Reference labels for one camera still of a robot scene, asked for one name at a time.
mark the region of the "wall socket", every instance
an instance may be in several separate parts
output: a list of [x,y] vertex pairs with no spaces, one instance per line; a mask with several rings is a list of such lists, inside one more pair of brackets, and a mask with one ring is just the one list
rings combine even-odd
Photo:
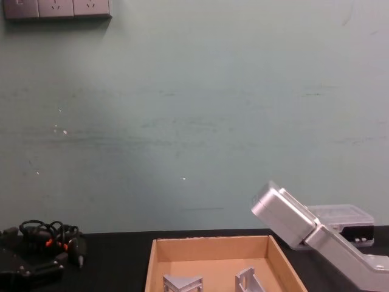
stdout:
[[6,19],[111,17],[110,0],[3,0]]
[[3,0],[6,19],[38,18],[38,0]]
[[74,16],[73,0],[38,0],[38,7],[41,18]]
[[110,16],[109,0],[74,0],[75,16]]

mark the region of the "open cardboard box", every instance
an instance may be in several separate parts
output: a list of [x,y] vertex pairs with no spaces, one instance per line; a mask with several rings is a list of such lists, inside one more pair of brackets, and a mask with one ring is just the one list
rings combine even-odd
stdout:
[[153,241],[145,292],[164,292],[163,276],[202,276],[204,292],[235,292],[235,276],[255,268],[266,292],[307,292],[272,236]]

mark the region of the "electrical socket panel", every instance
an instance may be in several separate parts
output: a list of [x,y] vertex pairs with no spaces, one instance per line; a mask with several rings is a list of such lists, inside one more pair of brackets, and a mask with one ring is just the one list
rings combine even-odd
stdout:
[[110,16],[109,0],[74,0],[75,16]]
[[40,18],[74,16],[73,0],[38,0],[38,7]]
[[3,6],[5,18],[15,20],[112,17],[111,0],[3,0]]
[[6,19],[39,17],[38,0],[3,0]]

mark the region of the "black table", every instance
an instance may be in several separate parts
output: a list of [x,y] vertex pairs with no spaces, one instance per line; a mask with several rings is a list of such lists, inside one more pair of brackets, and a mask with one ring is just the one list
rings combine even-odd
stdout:
[[[272,233],[268,229],[89,234],[89,255],[83,270],[68,265],[61,282],[35,291],[143,292],[151,244],[155,238],[269,234]],[[375,239],[373,247],[361,251],[389,255],[389,226],[376,227]],[[308,291],[360,291],[314,251],[292,251],[281,240],[277,241]]]

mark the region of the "silver metal block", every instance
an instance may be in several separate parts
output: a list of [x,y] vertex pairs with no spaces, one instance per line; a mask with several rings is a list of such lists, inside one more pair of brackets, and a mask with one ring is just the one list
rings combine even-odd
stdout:
[[299,241],[310,246],[361,290],[389,292],[389,257],[361,253],[272,182],[256,196],[255,202],[252,212],[289,246],[295,247]]
[[235,276],[235,292],[265,292],[254,268],[245,269]]
[[164,275],[164,292],[189,292],[197,289],[197,292],[204,292],[202,277],[172,277]]

